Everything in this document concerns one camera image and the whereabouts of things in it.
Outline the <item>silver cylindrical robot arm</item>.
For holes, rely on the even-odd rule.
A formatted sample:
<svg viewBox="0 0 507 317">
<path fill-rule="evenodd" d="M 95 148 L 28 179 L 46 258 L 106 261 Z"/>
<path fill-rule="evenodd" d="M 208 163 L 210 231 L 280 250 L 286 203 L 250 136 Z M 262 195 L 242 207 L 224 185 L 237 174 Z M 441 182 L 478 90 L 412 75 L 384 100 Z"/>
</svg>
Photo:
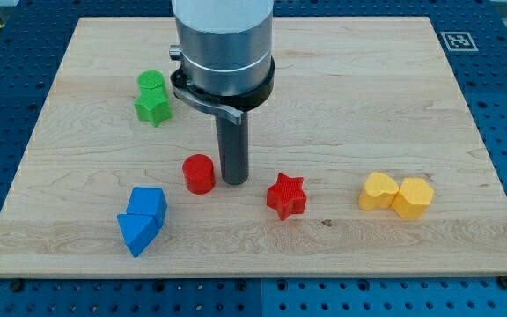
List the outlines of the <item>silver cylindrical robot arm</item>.
<svg viewBox="0 0 507 317">
<path fill-rule="evenodd" d="M 192 108 L 240 125 L 273 89 L 273 0 L 173 0 L 180 67 L 173 93 Z"/>
</svg>

